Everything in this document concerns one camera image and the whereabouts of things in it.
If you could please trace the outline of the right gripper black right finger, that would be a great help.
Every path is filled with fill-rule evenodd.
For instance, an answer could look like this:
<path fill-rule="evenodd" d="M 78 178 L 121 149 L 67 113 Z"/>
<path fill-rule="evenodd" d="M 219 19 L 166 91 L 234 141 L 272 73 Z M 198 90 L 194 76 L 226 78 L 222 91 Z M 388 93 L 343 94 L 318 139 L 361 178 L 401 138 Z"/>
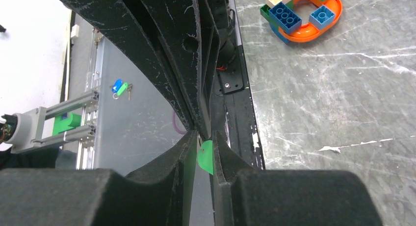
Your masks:
<path fill-rule="evenodd" d="M 361 179 L 341 170 L 258 170 L 212 134 L 217 226 L 380 226 Z"/>

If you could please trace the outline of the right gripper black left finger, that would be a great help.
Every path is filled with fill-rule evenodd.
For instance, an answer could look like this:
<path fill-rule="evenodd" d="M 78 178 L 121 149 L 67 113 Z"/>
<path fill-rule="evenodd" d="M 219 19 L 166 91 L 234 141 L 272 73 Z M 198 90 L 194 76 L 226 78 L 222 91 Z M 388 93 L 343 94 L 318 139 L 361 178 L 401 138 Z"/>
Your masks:
<path fill-rule="evenodd" d="M 6 169 L 3 226 L 186 226 L 198 132 L 127 176 L 110 169 Z"/>

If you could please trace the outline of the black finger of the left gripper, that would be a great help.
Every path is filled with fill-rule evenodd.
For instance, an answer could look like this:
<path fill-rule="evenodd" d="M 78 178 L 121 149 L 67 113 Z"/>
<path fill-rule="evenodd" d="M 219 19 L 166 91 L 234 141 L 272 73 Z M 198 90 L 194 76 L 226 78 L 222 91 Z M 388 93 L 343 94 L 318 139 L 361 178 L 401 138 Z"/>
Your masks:
<path fill-rule="evenodd" d="M 219 33 L 207 0 L 140 0 L 159 31 L 185 112 L 183 121 L 203 139 L 211 136 L 209 92 L 219 51 Z"/>
<path fill-rule="evenodd" d="M 110 40 L 153 84 L 178 114 L 186 130 L 194 122 L 180 95 L 179 85 L 152 25 L 141 24 L 136 14 L 147 13 L 139 0 L 60 0 Z"/>

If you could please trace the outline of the green key tag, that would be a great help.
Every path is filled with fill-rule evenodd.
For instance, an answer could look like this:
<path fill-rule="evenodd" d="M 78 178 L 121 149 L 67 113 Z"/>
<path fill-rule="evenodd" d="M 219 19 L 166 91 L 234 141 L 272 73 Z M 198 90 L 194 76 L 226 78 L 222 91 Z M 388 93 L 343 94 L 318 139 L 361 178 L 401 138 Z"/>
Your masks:
<path fill-rule="evenodd" d="M 213 143 L 212 140 L 204 141 L 197 153 L 197 162 L 200 168 L 213 175 Z"/>

